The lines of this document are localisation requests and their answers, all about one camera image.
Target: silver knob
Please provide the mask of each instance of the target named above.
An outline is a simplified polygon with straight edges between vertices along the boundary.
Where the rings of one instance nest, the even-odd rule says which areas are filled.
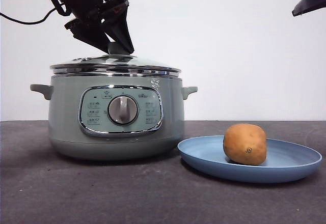
[[[111,119],[117,124],[128,124],[137,116],[136,102],[127,96],[114,98],[108,105],[107,112]]]

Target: cooker side handle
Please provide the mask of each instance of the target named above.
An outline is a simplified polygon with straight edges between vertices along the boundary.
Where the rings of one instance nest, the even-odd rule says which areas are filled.
[[[188,98],[189,94],[195,93],[197,91],[198,91],[198,87],[184,87],[184,88],[181,88],[183,100],[186,100]]]
[[[53,93],[53,86],[31,84],[30,89],[31,91],[42,93],[46,100],[51,100],[52,93]]]

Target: plate rim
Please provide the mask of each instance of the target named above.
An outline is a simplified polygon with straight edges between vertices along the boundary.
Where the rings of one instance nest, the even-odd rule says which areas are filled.
[[[213,160],[208,160],[208,159],[203,159],[203,158],[199,158],[199,157],[196,157],[194,155],[190,155],[188,153],[185,153],[184,151],[182,151],[180,149],[180,145],[181,144],[184,144],[185,141],[190,141],[192,139],[195,139],[195,138],[203,138],[203,137],[224,137],[224,135],[207,135],[207,136],[195,136],[195,137],[190,137],[190,138],[187,138],[187,139],[184,139],[182,140],[181,142],[178,143],[177,145],[177,148],[178,150],[185,154],[185,155],[188,155],[190,157],[193,157],[193,158],[196,158],[196,159],[199,159],[199,160],[204,160],[204,161],[207,161],[207,162],[212,162],[212,163],[217,163],[217,164],[223,164],[223,165],[232,165],[232,166],[236,166],[236,167],[252,167],[252,168],[262,168],[262,169],[289,169],[289,168],[297,168],[297,167],[306,167],[306,166],[310,166],[310,165],[315,165],[315,164],[319,164],[322,160],[322,155],[317,151],[317,150],[314,150],[312,148],[309,148],[305,145],[301,145],[301,144],[296,144],[296,143],[292,143],[292,142],[289,142],[289,141],[284,141],[284,140],[278,140],[278,139],[273,139],[273,138],[266,138],[266,140],[273,140],[273,141],[279,141],[279,142],[283,142],[283,143],[288,143],[288,144],[293,144],[293,145],[298,145],[298,146],[301,146],[301,147],[304,147],[304,148],[307,148],[308,150],[312,150],[314,151],[315,153],[317,153],[317,155],[319,156],[319,159],[317,161],[314,161],[312,163],[308,163],[308,164],[300,164],[300,165],[295,165],[295,166],[262,166],[262,165],[248,165],[248,164],[231,164],[231,163],[227,163],[227,162],[220,162],[220,161],[213,161]]]

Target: blue plate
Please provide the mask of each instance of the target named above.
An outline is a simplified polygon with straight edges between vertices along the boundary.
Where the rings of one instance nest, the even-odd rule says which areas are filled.
[[[290,182],[313,173],[321,163],[316,150],[290,142],[267,139],[267,158],[260,165],[231,161],[223,151],[224,136],[189,138],[178,144],[185,162],[193,168],[220,178],[241,182]]]

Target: cooker base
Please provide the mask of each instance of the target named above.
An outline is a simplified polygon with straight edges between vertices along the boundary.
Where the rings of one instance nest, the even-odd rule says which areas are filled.
[[[182,140],[168,138],[136,143],[76,143],[50,139],[54,149],[66,156],[87,160],[129,160],[158,155],[176,147]]]

